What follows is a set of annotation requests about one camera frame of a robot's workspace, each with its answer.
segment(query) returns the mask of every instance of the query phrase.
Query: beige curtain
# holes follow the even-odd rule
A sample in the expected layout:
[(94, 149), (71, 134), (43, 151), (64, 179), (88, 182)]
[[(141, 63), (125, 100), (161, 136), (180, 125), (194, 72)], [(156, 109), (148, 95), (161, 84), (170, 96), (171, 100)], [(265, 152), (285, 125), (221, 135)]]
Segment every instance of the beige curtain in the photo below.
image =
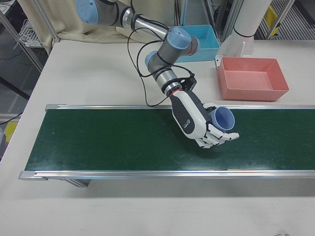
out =
[[(18, 2), (46, 51), (50, 53), (53, 46), (52, 38), (34, 3), (32, 0), (18, 0)], [(75, 0), (40, 0), (39, 2), (61, 39), (93, 43), (125, 43), (126, 36), (130, 34), (122, 28), (85, 24), (76, 13)], [(121, 0), (121, 2), (129, 5), (129, 0)], [(134, 0), (133, 5), (137, 12), (146, 17), (173, 25), (173, 0)], [(147, 41), (140, 35), (135, 35), (133, 39)]]

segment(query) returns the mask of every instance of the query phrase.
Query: white table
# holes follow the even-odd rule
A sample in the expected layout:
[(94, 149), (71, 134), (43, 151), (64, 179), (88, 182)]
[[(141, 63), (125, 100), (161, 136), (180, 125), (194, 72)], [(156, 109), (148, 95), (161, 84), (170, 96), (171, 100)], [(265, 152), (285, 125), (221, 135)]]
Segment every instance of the white table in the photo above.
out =
[[(138, 44), (132, 45), (136, 52)], [(314, 105), (314, 41), (257, 41), (256, 57), (277, 58), (290, 92), (276, 103)], [(203, 102), (222, 101), (213, 62), (185, 64)], [(147, 78), (149, 100), (163, 98)], [(144, 104), (125, 44), (55, 44), (0, 163), (0, 235), (313, 235), (315, 181), (97, 180), (21, 181), (44, 108), (59, 104)]]

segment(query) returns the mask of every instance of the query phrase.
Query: cup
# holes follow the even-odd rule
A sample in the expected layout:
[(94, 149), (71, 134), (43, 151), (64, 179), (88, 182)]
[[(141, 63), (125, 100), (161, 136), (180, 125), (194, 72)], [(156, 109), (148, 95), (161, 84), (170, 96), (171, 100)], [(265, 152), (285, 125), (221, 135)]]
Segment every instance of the cup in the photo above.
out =
[(231, 130), (235, 125), (235, 118), (230, 109), (218, 107), (209, 113), (212, 124), (221, 131)]

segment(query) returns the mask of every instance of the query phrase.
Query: pink tray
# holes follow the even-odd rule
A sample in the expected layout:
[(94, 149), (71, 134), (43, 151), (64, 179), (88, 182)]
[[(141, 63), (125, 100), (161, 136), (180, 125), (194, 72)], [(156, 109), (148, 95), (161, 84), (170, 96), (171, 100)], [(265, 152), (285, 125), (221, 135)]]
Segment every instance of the pink tray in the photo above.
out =
[(229, 100), (276, 101), (289, 91), (276, 59), (223, 57), (219, 79)]

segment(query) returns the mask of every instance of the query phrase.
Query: blue bin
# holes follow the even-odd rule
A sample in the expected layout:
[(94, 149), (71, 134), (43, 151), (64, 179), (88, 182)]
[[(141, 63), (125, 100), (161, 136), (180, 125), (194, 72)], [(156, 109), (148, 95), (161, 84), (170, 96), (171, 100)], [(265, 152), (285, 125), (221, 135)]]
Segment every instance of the blue bin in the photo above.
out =
[(180, 26), (191, 36), (198, 38), (199, 51), (192, 56), (178, 58), (177, 62), (214, 60), (220, 45), (211, 25)]

